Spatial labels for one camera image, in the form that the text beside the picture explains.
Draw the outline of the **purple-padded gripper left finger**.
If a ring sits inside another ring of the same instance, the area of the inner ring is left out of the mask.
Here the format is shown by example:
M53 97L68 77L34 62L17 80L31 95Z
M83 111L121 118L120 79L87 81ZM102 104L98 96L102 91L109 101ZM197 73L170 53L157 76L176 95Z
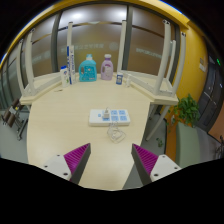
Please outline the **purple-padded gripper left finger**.
M65 155L54 156L42 168L65 180L79 184L90 154L91 144L87 143Z

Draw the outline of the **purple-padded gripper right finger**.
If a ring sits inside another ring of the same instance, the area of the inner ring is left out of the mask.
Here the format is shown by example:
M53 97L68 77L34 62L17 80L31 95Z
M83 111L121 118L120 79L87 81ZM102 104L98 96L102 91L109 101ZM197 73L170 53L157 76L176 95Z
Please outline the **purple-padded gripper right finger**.
M136 144L132 145L131 154L143 185L180 170L180 167L167 155L157 156Z

